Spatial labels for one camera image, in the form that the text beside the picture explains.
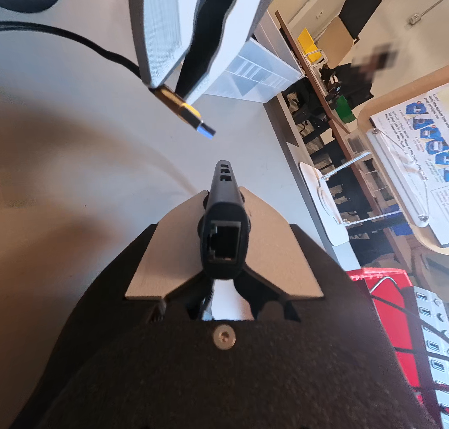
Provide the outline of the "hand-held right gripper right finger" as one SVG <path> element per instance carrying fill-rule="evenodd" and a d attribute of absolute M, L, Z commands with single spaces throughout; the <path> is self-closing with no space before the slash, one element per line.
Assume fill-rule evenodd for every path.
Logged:
<path fill-rule="evenodd" d="M 236 290 L 248 302 L 254 320 L 269 302 L 280 308 L 282 319 L 297 319 L 293 302 L 322 300 L 324 293 L 289 222 L 247 188 L 239 191 L 250 232 Z"/>

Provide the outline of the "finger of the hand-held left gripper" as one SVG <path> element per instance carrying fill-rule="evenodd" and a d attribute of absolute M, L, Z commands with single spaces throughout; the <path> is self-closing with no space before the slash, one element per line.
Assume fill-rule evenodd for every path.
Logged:
<path fill-rule="evenodd" d="M 180 0 L 128 0 L 140 78 L 158 88 L 185 53 Z"/>
<path fill-rule="evenodd" d="M 195 102 L 239 54 L 272 0 L 199 0 L 176 94 Z"/>

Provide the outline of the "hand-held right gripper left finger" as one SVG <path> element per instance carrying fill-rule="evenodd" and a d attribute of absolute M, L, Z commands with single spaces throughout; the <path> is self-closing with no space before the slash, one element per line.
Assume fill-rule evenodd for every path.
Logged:
<path fill-rule="evenodd" d="M 191 319 L 202 317 L 212 289 L 203 273 L 198 235 L 207 195 L 199 192 L 160 219 L 125 292 L 128 301 L 156 302 L 161 314 L 178 303 Z"/>

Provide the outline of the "clear plastic bin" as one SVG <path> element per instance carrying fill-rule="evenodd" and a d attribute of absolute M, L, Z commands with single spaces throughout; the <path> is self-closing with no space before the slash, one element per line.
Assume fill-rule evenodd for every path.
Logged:
<path fill-rule="evenodd" d="M 250 39 L 204 94 L 267 103 L 303 77 L 300 67 Z"/>

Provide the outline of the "black ethernet adapter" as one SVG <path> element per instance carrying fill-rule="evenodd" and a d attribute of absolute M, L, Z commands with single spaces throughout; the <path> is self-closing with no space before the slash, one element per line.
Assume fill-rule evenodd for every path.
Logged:
<path fill-rule="evenodd" d="M 202 269 L 210 282 L 198 320 L 213 319 L 210 312 L 215 280 L 235 280 L 244 271 L 250 235 L 244 203 L 231 163 L 218 161 L 198 223 Z"/>

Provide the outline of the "red open-front bin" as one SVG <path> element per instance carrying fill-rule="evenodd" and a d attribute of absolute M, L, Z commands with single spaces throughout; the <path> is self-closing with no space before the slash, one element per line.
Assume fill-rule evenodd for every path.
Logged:
<path fill-rule="evenodd" d="M 401 269 L 363 268 L 350 270 L 347 275 L 351 280 L 365 284 L 358 286 L 369 292 L 405 378 L 418 401 L 443 428 L 435 390 L 448 392 L 448 385 L 432 382 L 422 327 L 427 327 L 447 343 L 448 337 L 419 318 L 413 290 L 417 286 Z"/>

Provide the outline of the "black usb hub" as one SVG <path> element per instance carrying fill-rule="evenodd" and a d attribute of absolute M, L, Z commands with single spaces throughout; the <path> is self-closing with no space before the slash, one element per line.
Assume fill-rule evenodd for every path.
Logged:
<path fill-rule="evenodd" d="M 448 306 L 446 303 L 434 292 L 420 287 L 414 287 L 413 290 L 419 318 L 448 337 Z M 422 327 L 422 335 L 424 338 L 424 346 L 429 356 L 428 363 L 433 384 L 448 385 L 448 343 L 425 326 Z M 443 428 L 448 428 L 449 394 L 447 391 L 435 390 L 435 398 L 440 409 L 441 424 Z"/>

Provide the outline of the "yellow bin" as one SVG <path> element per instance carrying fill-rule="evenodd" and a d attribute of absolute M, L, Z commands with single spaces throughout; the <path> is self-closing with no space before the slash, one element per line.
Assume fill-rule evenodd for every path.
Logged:
<path fill-rule="evenodd" d="M 307 28 L 302 30 L 297 38 L 297 42 L 299 43 L 306 58 L 308 58 L 312 64 L 320 62 L 322 59 L 322 53 L 317 48 Z"/>

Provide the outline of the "cardboard box with black flap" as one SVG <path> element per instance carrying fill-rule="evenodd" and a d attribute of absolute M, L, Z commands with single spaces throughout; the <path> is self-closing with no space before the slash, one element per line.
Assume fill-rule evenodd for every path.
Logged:
<path fill-rule="evenodd" d="M 340 65 L 349 54 L 381 1 L 345 0 L 339 15 L 334 17 L 317 41 L 317 48 L 323 51 L 329 69 Z"/>

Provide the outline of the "black bag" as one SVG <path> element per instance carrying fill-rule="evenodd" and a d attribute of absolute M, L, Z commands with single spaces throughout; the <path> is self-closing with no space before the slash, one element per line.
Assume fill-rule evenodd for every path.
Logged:
<path fill-rule="evenodd" d="M 337 78 L 337 82 L 340 84 L 339 94 L 345 97 L 351 110 L 373 98 L 372 81 L 367 78 L 366 73 L 361 71 L 361 66 L 347 63 L 330 69 L 324 65 L 319 69 L 319 74 L 326 84 L 329 83 L 331 77 Z"/>

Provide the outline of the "green plastic bin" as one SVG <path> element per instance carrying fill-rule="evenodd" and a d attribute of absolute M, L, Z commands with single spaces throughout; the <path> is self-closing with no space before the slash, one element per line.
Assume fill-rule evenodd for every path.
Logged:
<path fill-rule="evenodd" d="M 345 124 L 351 123 L 356 120 L 356 116 L 353 114 L 348 101 L 343 95 L 339 96 L 339 98 L 336 100 L 335 111 L 338 114 L 340 120 Z"/>

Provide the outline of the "white document stand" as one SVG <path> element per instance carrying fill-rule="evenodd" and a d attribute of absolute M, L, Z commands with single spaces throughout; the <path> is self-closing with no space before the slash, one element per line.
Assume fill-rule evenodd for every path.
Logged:
<path fill-rule="evenodd" d="M 385 131 L 374 127 L 366 132 L 365 140 L 369 149 L 343 163 L 333 171 L 317 178 L 321 188 L 340 171 L 351 167 L 365 157 L 372 157 L 387 186 L 394 192 L 400 209 L 408 223 L 419 228 L 430 224 L 430 205 L 427 180 L 419 170 L 417 163 L 399 141 L 391 138 Z"/>

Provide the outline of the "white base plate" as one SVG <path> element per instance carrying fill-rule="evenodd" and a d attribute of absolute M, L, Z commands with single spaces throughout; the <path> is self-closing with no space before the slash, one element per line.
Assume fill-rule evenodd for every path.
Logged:
<path fill-rule="evenodd" d="M 348 243 L 348 231 L 321 172 L 304 162 L 299 163 L 299 170 L 331 245 Z"/>

